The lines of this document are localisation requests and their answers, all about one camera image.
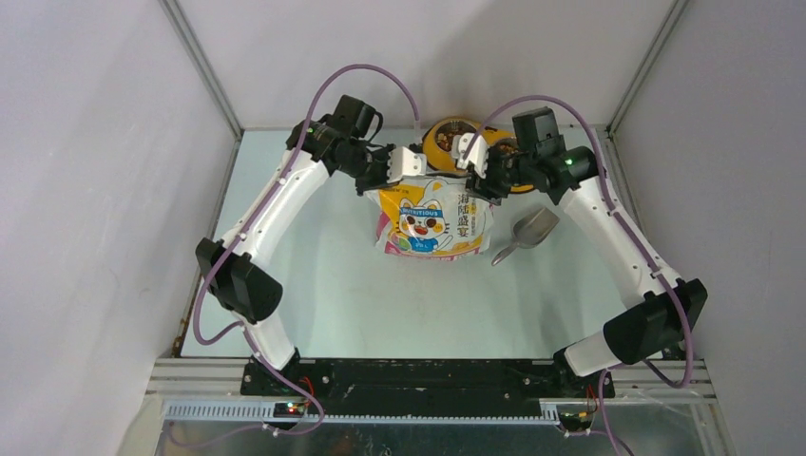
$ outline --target scoop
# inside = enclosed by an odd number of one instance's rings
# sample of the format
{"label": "scoop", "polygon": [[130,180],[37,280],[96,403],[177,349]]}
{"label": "scoop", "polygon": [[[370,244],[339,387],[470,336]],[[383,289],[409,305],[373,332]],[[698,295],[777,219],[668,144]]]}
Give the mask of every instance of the scoop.
{"label": "scoop", "polygon": [[537,247],[559,222],[560,218],[543,206],[516,221],[512,226],[512,243],[492,259],[492,265],[500,263],[519,247],[522,249]]}

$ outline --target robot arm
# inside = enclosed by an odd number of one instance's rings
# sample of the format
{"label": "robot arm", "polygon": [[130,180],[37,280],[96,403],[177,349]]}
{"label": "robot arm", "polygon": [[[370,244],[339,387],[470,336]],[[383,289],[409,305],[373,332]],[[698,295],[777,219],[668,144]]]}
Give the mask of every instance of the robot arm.
{"label": "robot arm", "polygon": [[[334,114],[311,123],[298,154],[294,156],[291,150],[285,152],[282,164],[238,223],[218,242],[205,238],[196,248],[201,271],[206,275],[223,255],[225,246],[240,237],[240,243],[216,273],[210,292],[224,309],[243,322],[244,330],[251,334],[260,353],[276,369],[288,364],[297,351],[276,312],[282,286],[265,271],[299,209],[335,171],[355,178],[359,195],[426,171],[422,156],[407,147],[375,146],[361,140],[373,116],[374,109],[367,104],[342,97]],[[289,148],[297,142],[300,133],[301,124],[288,139]],[[288,173],[281,176],[281,170],[289,161],[293,162]],[[259,203],[275,186],[276,193],[259,208]],[[244,230],[244,223],[253,216],[254,223]]]}
{"label": "robot arm", "polygon": [[[593,153],[587,147],[566,150],[550,109],[529,111],[512,120],[520,149],[514,155],[488,148],[481,137],[465,154],[473,135],[454,139],[460,156],[467,156],[457,166],[471,171],[468,190],[494,203],[500,203],[513,185],[531,183],[547,193],[596,247],[627,308],[601,331],[555,353],[558,368],[584,377],[619,363],[635,364],[680,342],[680,319],[657,275],[677,284],[675,293],[692,327],[707,297],[700,281],[683,281],[652,248],[618,199],[612,210],[605,205]],[[610,180],[604,181],[615,195]],[[636,239],[627,235],[622,224],[631,228]],[[635,240],[655,259],[659,271],[653,273]]]}

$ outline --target black mounting plate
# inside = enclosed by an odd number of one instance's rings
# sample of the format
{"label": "black mounting plate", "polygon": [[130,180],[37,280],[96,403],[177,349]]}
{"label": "black mounting plate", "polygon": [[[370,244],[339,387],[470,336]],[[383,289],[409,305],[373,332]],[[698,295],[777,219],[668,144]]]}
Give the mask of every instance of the black mounting plate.
{"label": "black mounting plate", "polygon": [[[563,383],[552,364],[530,359],[302,358],[283,374],[305,389],[307,377],[328,414],[390,417],[540,416],[539,399],[585,398],[599,379],[597,372]],[[607,383],[604,397],[614,397]],[[299,396],[254,358],[240,394]]]}

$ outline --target pet food bag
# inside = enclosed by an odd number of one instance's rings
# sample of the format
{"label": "pet food bag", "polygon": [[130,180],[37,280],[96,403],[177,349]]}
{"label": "pet food bag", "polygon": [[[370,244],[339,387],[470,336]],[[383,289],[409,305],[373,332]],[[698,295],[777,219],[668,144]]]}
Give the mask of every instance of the pet food bag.
{"label": "pet food bag", "polygon": [[407,179],[367,195],[381,208],[376,246],[384,253],[452,261],[489,246],[492,208],[466,193],[465,179]]}

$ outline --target gray wall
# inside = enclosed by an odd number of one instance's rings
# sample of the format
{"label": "gray wall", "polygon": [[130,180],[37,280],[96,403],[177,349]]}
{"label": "gray wall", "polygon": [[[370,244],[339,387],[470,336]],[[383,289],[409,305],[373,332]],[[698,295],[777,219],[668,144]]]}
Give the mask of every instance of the gray wall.
{"label": "gray wall", "polygon": [[[528,93],[568,100],[589,122],[603,124],[671,3],[193,0],[182,6],[238,119],[255,128],[297,124],[325,78],[355,62],[381,65],[406,83],[423,126],[455,115],[481,120]],[[366,71],[335,81],[318,112],[343,93],[381,110],[387,126],[412,124],[400,91]],[[557,116],[571,122],[559,109]]]}
{"label": "gray wall", "polygon": [[114,454],[233,138],[155,0],[4,2],[0,66],[0,454]]}
{"label": "gray wall", "polygon": [[806,3],[695,1],[617,133],[739,454],[802,454]]}

